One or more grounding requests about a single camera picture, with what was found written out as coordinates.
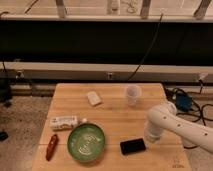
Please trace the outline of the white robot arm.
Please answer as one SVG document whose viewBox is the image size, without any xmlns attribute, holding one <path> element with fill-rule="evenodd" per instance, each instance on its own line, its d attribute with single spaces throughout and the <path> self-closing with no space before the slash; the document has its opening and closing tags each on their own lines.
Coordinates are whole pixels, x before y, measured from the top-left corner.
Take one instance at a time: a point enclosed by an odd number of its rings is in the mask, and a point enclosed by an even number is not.
<svg viewBox="0 0 213 171">
<path fill-rule="evenodd" d="M 171 102 L 151 107 L 144 127 L 145 138 L 155 143 L 163 131 L 168 130 L 213 154 L 213 128 L 184 120 L 176 114 L 176 106 Z"/>
</svg>

